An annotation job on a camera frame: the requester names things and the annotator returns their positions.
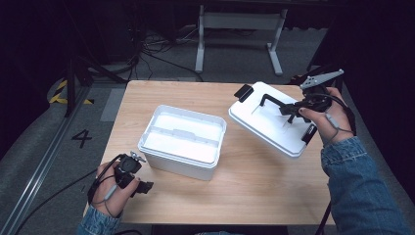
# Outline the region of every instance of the hand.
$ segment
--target hand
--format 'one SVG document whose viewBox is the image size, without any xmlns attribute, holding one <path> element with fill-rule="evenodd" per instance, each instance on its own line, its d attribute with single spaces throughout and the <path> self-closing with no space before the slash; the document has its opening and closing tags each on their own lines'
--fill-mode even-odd
<svg viewBox="0 0 415 235">
<path fill-rule="evenodd" d="M 98 166 L 97 175 L 100 175 L 107 165 L 108 163 Z M 122 212 L 129 197 L 137 189 L 140 182 L 139 179 L 134 178 L 124 189 L 118 187 L 115 183 L 115 167 L 117 165 L 118 162 L 112 164 L 102 176 L 101 181 L 104 181 L 98 187 L 92 200 L 92 205 L 96 210 L 112 217 L 117 217 Z M 106 195 L 115 185 L 116 188 L 113 194 L 107 201 L 104 201 Z"/>
<path fill-rule="evenodd" d="M 328 87 L 327 90 L 332 96 L 336 96 L 345 102 L 337 88 Z M 308 118 L 317 125 L 317 129 L 323 139 L 323 143 L 337 143 L 339 141 L 353 137 L 350 124 L 348 122 L 346 112 L 343 107 L 335 101 L 332 101 L 332 106 L 326 111 L 326 113 L 318 113 L 307 108 L 301 108 L 300 114 Z M 332 123 L 326 118 L 326 114 L 329 114 L 339 125 L 339 129 L 335 128 Z"/>
</svg>

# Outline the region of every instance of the number 4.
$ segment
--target number 4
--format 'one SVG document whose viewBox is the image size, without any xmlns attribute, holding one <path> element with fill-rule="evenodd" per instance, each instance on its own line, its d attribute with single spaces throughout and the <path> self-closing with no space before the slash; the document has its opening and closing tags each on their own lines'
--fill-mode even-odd
<svg viewBox="0 0 415 235">
<path fill-rule="evenodd" d="M 76 134 L 72 137 L 72 140 L 82 140 L 82 142 L 80 143 L 80 146 L 79 146 L 80 149 L 83 148 L 83 145 L 85 144 L 86 140 L 91 140 L 92 139 L 92 137 L 88 137 L 88 133 L 89 133 L 89 131 L 84 129 L 80 133 L 78 133 L 78 134 Z"/>
</svg>

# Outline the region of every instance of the jacket sleeve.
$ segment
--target jacket sleeve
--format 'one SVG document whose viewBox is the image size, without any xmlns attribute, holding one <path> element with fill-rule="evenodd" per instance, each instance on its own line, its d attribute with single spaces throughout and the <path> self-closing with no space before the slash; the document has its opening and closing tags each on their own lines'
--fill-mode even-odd
<svg viewBox="0 0 415 235">
<path fill-rule="evenodd" d="M 88 211 L 77 227 L 77 235 L 110 235 L 115 234 L 121 222 L 120 218 L 107 216 L 94 207 L 89 206 Z"/>
<path fill-rule="evenodd" d="M 327 146 L 321 156 L 340 234 L 410 234 L 358 137 Z"/>
</svg>

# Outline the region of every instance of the wooden table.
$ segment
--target wooden table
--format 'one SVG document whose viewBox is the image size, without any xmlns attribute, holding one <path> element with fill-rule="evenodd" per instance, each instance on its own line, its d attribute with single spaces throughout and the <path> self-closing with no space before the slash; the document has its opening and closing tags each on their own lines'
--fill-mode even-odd
<svg viewBox="0 0 415 235">
<path fill-rule="evenodd" d="M 228 116 L 243 84 L 175 81 L 130 81 L 102 162 L 134 151 L 159 105 L 222 117 L 227 129 L 211 181 L 151 168 L 138 171 L 155 185 L 136 194 L 123 222 L 151 224 L 318 224 L 330 201 L 328 176 L 320 165 L 322 148 L 314 135 L 297 159 L 280 156 L 265 141 Z M 274 86 L 300 100 L 296 86 Z M 334 224 L 330 217 L 328 224 Z"/>
</svg>

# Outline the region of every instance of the white plastic container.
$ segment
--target white plastic container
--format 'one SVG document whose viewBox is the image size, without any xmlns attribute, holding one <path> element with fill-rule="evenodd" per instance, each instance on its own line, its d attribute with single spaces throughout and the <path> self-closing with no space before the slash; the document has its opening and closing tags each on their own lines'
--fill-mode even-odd
<svg viewBox="0 0 415 235">
<path fill-rule="evenodd" d="M 263 106 L 260 105 L 264 94 L 284 104 L 293 104 L 296 100 L 290 96 L 263 82 L 255 83 L 252 89 L 244 91 L 242 102 L 237 101 L 231 106 L 229 116 L 283 155 L 299 157 L 315 133 L 316 126 L 301 117 L 295 117 L 292 123 L 288 123 L 290 116 L 282 116 L 280 107 L 269 100 L 265 100 Z"/>
<path fill-rule="evenodd" d="M 221 117 L 158 106 L 138 142 L 151 167 L 211 180 L 226 131 Z"/>
</svg>

